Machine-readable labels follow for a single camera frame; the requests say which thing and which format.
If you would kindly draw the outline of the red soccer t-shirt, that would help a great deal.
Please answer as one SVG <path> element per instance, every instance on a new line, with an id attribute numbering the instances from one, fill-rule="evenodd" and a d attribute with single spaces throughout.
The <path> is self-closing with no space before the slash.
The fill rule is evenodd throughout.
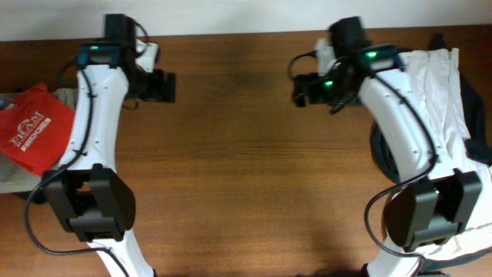
<path id="1" fill-rule="evenodd" d="M 1 153 L 34 175 L 48 171 L 64 154 L 75 112 L 45 83 L 23 91 L 1 110 Z"/>

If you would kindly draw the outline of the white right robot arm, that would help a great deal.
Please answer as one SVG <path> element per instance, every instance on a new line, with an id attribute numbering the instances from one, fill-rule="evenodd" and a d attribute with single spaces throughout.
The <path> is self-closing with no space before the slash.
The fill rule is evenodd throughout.
<path id="1" fill-rule="evenodd" d="M 332 24 L 294 77 L 294 102 L 359 101 L 374 117 L 397 170 L 378 193 L 385 239 L 362 276 L 442 276 L 491 252 L 491 160 L 465 114 L 459 51 L 435 38 L 427 51 L 373 44 L 359 17 Z"/>

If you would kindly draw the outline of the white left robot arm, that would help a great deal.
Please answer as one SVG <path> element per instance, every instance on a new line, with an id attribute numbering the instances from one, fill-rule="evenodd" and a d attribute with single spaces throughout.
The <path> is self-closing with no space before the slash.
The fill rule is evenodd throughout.
<path id="1" fill-rule="evenodd" d="M 160 49 L 140 40 L 141 25 L 125 14 L 105 15 L 101 38 L 75 55 L 78 101 L 59 168 L 34 188 L 62 228 L 96 252 L 112 276 L 154 276 L 135 237 L 136 200 L 118 176 L 115 143 L 121 109 L 135 102 L 174 102 L 176 76 L 155 68 Z"/>

